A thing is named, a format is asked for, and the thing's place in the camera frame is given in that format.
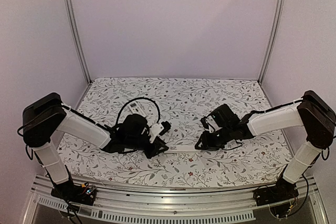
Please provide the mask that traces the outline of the white slim remote control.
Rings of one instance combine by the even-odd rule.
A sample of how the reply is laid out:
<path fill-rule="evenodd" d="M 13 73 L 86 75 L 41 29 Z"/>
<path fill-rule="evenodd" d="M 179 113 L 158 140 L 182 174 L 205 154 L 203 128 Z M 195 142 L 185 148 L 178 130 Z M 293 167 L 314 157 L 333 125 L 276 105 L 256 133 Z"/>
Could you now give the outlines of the white slim remote control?
<path fill-rule="evenodd" d="M 194 145 L 172 145 L 164 154 L 198 153 L 200 151 Z"/>

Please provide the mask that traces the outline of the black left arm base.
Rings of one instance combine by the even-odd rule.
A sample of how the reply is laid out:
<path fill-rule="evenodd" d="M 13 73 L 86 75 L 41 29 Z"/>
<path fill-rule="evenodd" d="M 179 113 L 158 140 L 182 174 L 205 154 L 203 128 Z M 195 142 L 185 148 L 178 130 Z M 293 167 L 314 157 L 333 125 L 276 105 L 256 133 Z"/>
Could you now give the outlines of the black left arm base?
<path fill-rule="evenodd" d="M 97 194 L 95 185 L 90 185 L 88 182 L 76 185 L 72 180 L 62 184 L 53 185 L 51 195 L 62 199 L 65 202 L 74 202 L 82 205 L 93 206 Z"/>

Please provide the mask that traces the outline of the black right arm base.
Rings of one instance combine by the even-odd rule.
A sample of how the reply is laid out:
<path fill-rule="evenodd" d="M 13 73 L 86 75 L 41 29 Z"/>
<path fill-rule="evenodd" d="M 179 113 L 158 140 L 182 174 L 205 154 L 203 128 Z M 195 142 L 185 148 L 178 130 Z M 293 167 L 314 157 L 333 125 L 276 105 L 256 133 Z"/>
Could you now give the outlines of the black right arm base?
<path fill-rule="evenodd" d="M 280 179 L 273 186 L 260 186 L 253 192 L 257 206 L 276 204 L 270 207 L 271 214 L 276 218 L 286 218 L 298 203 L 296 184 Z"/>

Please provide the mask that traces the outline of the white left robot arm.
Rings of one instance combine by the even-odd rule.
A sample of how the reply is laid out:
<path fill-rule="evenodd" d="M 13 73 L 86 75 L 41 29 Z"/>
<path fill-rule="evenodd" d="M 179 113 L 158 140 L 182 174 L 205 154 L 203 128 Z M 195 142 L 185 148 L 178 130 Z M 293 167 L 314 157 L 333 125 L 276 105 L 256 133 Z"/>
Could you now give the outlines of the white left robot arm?
<path fill-rule="evenodd" d="M 168 121 L 149 125 L 142 109 L 137 107 L 138 98 L 123 107 L 132 113 L 123 122 L 101 125 L 63 103 L 57 93 L 50 93 L 23 110 L 23 124 L 17 130 L 40 165 L 47 171 L 58 192 L 67 200 L 78 195 L 78 188 L 70 182 L 70 172 L 62 162 L 51 137 L 63 132 L 84 140 L 106 153 L 127 154 L 142 151 L 151 159 L 169 148 L 161 139 L 171 129 Z"/>

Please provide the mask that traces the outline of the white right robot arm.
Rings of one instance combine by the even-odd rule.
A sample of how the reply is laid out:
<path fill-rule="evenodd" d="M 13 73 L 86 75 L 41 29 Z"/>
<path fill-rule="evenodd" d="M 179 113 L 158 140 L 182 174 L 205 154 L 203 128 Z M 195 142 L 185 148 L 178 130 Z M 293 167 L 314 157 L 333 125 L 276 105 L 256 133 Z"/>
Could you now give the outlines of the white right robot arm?
<path fill-rule="evenodd" d="M 305 132 L 306 140 L 280 175 L 283 181 L 271 190 L 276 201 L 291 194 L 291 184 L 298 181 L 335 139 L 335 111 L 312 90 L 292 102 L 262 111 L 252 110 L 241 118 L 228 104 L 223 104 L 203 117 L 201 123 L 204 131 L 195 149 L 203 151 L 217 151 L 230 141 L 251 140 L 274 131 L 301 129 Z"/>

